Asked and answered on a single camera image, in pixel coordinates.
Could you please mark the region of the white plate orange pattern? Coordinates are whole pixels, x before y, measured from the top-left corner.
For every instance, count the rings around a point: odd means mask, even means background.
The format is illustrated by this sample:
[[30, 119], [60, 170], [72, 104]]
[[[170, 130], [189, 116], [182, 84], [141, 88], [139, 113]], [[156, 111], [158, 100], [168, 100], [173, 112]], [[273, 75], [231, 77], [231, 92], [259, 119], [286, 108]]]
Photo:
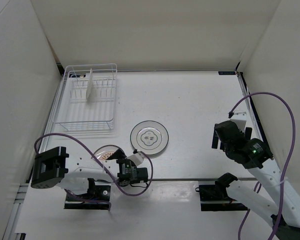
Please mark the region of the white plate orange pattern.
[[107, 162], [107, 159], [118, 149], [120, 149], [119, 146], [108, 144], [98, 148], [93, 154], [99, 161]]

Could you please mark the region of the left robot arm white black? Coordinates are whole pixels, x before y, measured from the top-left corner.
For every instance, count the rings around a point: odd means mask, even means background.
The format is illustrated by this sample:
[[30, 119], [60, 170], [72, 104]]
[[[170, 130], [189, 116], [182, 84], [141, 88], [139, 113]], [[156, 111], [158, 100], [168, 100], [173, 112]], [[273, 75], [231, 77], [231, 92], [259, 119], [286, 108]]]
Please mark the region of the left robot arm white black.
[[140, 151], [126, 156], [116, 145], [105, 145], [87, 158], [69, 155], [65, 147], [59, 146], [35, 157], [31, 187], [42, 190], [57, 186], [90, 200], [95, 194], [93, 184], [118, 184], [122, 188], [146, 184], [149, 172], [140, 166], [144, 160]]

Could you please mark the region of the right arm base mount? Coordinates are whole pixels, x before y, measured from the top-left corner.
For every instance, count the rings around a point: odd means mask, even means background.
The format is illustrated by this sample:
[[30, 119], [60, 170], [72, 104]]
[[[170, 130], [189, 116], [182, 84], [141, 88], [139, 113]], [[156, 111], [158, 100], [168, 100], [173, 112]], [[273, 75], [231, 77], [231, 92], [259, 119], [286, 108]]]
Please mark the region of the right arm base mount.
[[225, 173], [214, 183], [199, 182], [195, 192], [199, 194], [200, 210], [202, 212], [233, 212], [246, 211], [248, 208], [241, 202], [228, 196], [226, 188], [238, 178], [231, 173]]

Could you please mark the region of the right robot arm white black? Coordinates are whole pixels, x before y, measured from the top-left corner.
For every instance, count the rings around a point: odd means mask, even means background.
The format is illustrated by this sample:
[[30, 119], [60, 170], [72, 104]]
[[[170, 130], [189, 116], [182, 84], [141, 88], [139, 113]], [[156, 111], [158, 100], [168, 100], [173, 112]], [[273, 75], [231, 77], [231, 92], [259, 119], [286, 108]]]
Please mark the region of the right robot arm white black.
[[224, 145], [225, 155], [252, 174], [270, 200], [246, 187], [236, 176], [225, 173], [215, 181], [214, 193], [220, 200], [241, 202], [259, 215], [280, 240], [300, 240], [300, 196], [273, 159], [270, 148], [260, 139], [246, 139], [231, 120], [217, 123], [214, 132]]

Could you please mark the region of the white plate green rim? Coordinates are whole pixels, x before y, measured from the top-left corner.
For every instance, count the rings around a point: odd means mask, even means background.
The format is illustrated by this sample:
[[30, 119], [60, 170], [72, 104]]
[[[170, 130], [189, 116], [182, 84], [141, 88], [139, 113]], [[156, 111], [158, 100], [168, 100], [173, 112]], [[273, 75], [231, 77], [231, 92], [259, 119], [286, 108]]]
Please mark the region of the white plate green rim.
[[157, 156], [167, 148], [169, 133], [157, 121], [142, 121], [132, 129], [130, 143], [134, 149], [141, 150], [148, 156]]

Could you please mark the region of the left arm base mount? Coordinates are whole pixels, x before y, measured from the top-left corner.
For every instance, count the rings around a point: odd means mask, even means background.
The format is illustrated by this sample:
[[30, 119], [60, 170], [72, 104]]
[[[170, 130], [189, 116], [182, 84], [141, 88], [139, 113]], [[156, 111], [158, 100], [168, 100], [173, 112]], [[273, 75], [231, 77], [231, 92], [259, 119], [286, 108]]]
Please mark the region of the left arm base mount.
[[106, 210], [110, 211], [111, 184], [106, 181], [88, 179], [87, 191], [80, 195], [67, 193], [64, 201], [66, 210]]

